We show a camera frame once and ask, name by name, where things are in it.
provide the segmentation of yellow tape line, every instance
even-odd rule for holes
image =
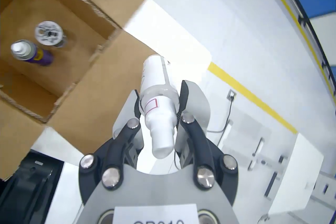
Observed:
[[[312,44],[310,43],[309,39],[307,38],[305,32],[303,31],[301,25],[299,24],[298,20],[297,20],[297,16],[292,12],[292,10],[290,9],[289,5],[287,4],[286,0],[281,0],[281,2],[283,3],[283,5],[285,6],[285,8],[287,9],[288,13],[290,14],[290,16],[292,17],[293,21],[295,22],[296,26],[298,27],[300,33],[302,34],[303,38],[305,39],[307,45],[308,45],[308,48],[309,50],[311,51],[313,57],[314,57],[314,60],[316,62],[316,64],[318,65],[324,79],[325,79],[325,82],[327,83],[328,85],[328,88],[329,88],[329,91],[330,91],[330,94],[334,100],[334,103],[336,104],[336,98],[334,97],[334,92],[332,91],[332,88],[329,84],[329,80],[327,78],[327,76],[325,75],[323,69],[322,69],[322,66],[321,66],[321,62],[319,61],[314,49],[313,49],[313,46]]]
[[[249,91],[245,86],[231,77],[228,73],[226,73],[223,69],[218,67],[213,62],[210,63],[208,70],[213,73],[215,76],[220,78],[222,81],[226,82],[230,85],[234,90],[238,91],[240,94],[245,96],[252,103],[260,107],[267,114],[272,116],[275,120],[277,120],[284,127],[289,129],[293,134],[297,133],[297,130],[289,124],[285,119],[283,119],[274,109],[272,109],[268,104],[264,103],[261,99],[259,99],[256,95],[254,95],[251,91]]]

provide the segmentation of purple spray can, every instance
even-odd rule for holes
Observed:
[[[28,40],[14,42],[11,46],[11,50],[13,57],[16,59],[42,66],[48,66],[54,59],[49,51],[39,48]]]

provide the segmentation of white spray bottle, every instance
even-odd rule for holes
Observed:
[[[148,57],[141,78],[139,108],[150,130],[155,158],[165,158],[174,149],[176,113],[180,107],[178,96],[168,61],[160,55]]]

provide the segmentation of wall outlet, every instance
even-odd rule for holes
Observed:
[[[229,91],[229,93],[228,93],[228,95],[227,95],[227,99],[228,99],[229,101],[231,101],[231,97],[233,97],[233,100],[234,100],[236,95],[237,95],[237,93],[234,92],[232,89],[230,89],[230,91]]]

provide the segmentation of metal rail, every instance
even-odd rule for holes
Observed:
[[[312,35],[312,37],[313,37],[321,55],[322,55],[321,67],[322,67],[323,70],[325,68],[327,68],[327,70],[328,70],[328,79],[331,80],[332,85],[334,87],[333,96],[335,97],[336,96],[336,80],[335,80],[335,77],[334,77],[333,72],[331,70],[331,67],[329,65],[328,59],[325,56],[322,45],[321,45],[320,41],[318,40],[318,36],[316,35],[316,33],[314,31],[314,28],[313,28],[307,14],[306,14],[306,11],[304,10],[301,2],[299,0],[293,0],[293,2],[295,2],[295,6],[297,7],[299,13],[301,14],[301,15],[300,14],[298,15],[298,19],[297,19],[299,24],[303,25],[303,27],[308,26],[308,28],[311,32],[311,35]]]

